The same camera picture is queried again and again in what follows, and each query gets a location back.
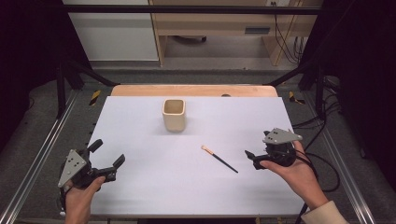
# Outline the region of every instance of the gray floor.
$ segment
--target gray floor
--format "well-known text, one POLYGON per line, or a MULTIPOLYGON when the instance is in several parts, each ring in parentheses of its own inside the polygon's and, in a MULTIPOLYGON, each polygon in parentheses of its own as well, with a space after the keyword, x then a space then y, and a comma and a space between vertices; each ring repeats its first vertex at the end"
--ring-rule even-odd
MULTIPOLYGON (((104 77, 121 83, 190 83, 190 84, 262 84, 280 77, 295 65, 286 61, 279 67, 269 63, 263 44, 259 37, 212 37, 205 43, 197 40, 171 38, 163 67, 153 63, 134 63, 131 67, 123 66, 121 70, 104 70, 98 66, 98 72, 104 77)), ((298 99, 309 101, 314 91, 299 92, 296 86, 300 77, 288 80, 276 89, 284 98, 291 123, 299 123, 314 117, 308 104, 301 105, 289 101, 289 92, 293 91, 298 99)), ((86 85, 78 94, 76 104, 70 112, 69 119, 57 137, 51 152, 45 159, 41 172, 36 177, 30 193, 20 208, 18 222, 35 220, 36 223, 54 223, 61 220, 55 205, 57 197, 57 178, 60 163, 70 148, 82 148, 90 140, 106 96, 111 88, 95 80, 84 77, 86 85), (96 105, 89 105, 92 93, 102 93, 96 105)), ((36 154, 45 142, 57 113, 56 83, 50 82, 31 92, 32 108, 26 112, 17 131, 12 136, 0 156, 0 211, 4 211, 15 192, 31 168, 36 154)), ((381 175, 374 161, 364 160, 358 151, 353 134, 337 111, 328 117, 327 130, 337 145, 346 165, 367 203, 376 223, 396 223, 396 195, 381 175)), ((304 136, 304 144, 315 135, 317 128, 299 129, 295 132, 304 136)), ((310 148, 310 151, 331 160, 328 146, 323 135, 310 148)), ((334 184, 334 175, 322 162, 315 162, 319 169, 320 183, 323 188, 334 184)), ((343 187, 328 193, 345 218, 351 223, 360 223, 356 211, 343 187)), ((284 223, 292 219, 283 218, 284 223)), ((262 223, 277 223, 275 218, 265 218, 262 223)))

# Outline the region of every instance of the beige cup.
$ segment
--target beige cup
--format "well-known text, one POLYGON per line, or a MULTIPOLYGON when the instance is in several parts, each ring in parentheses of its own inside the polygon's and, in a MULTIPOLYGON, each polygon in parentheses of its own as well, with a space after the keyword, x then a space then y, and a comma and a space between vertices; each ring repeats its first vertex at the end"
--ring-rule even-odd
POLYGON ((165 100, 163 122, 169 132, 182 132, 186 127, 186 103, 178 99, 165 100))

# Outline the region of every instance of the wire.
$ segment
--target wire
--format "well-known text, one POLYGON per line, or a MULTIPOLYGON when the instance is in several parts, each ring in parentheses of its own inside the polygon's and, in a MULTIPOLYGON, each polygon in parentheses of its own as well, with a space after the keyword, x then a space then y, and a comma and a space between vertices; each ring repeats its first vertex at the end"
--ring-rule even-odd
POLYGON ((276 15, 274 15, 274 17, 275 17, 275 28, 276 28, 276 29, 275 29, 275 40, 276 40, 277 44, 280 46, 280 48, 282 49, 282 51, 283 51, 283 53, 285 54, 285 56, 286 56, 286 58, 288 59, 288 61, 289 61, 290 63, 297 64, 297 61, 292 57, 292 55, 291 55, 291 53, 290 53, 290 50, 289 50, 289 48, 288 48, 288 45, 287 45, 287 43, 286 43, 285 38, 283 37, 282 33, 280 32, 279 26, 277 25, 277 17, 276 17, 276 15), (288 56, 288 53, 285 51, 285 49, 283 48, 283 46, 279 43, 279 40, 277 39, 277 31, 279 31, 279 34, 280 34, 280 36, 281 36, 281 38, 282 38, 282 40, 283 40, 283 44, 284 44, 284 46, 286 46, 286 49, 288 50, 288 53, 289 53, 290 57, 293 59, 293 62, 290 60, 290 58, 289 58, 289 56, 288 56))
POLYGON ((334 170, 334 173, 335 173, 335 176, 336 176, 336 179, 337 179, 335 187, 333 187, 332 189, 323 189, 323 192, 333 192, 333 191, 337 190, 340 187, 340 184, 341 184, 340 175, 338 174, 337 169, 335 169, 335 167, 329 161, 326 161, 325 159, 323 159, 322 157, 320 157, 320 156, 318 156, 316 154, 309 153, 309 152, 307 152, 305 154, 306 154, 306 156, 312 156, 312 157, 315 157, 315 158, 317 158, 317 159, 319 159, 321 161, 324 161, 326 164, 328 164, 334 170))
POLYGON ((29 97, 29 100, 30 102, 29 102, 28 110, 30 110, 33 107, 33 105, 35 105, 35 99, 33 97, 29 97))

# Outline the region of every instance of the wrist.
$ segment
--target wrist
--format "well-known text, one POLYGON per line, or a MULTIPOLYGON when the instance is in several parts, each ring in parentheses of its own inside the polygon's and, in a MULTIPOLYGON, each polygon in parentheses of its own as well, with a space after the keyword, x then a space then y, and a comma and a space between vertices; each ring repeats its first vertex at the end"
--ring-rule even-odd
POLYGON ((322 191, 311 192, 308 196, 303 198, 303 200, 305 201, 306 205, 308 205, 311 211, 329 202, 329 200, 322 191))

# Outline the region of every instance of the human hand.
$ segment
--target human hand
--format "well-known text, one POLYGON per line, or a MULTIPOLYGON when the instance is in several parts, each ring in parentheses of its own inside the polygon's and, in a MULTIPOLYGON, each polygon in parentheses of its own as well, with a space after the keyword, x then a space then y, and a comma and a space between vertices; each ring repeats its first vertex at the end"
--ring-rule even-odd
POLYGON ((86 189, 71 188, 66 194, 66 219, 65 224, 85 224, 88 223, 91 215, 91 202, 93 195, 102 184, 105 177, 100 176, 86 189))
MULTIPOLYGON (((303 146, 293 141, 297 156, 306 159, 303 146)), ((329 200, 324 195, 313 170, 303 161, 296 160, 293 165, 284 167, 272 161, 261 161, 260 165, 280 175, 308 205, 311 210, 322 206, 329 200)))

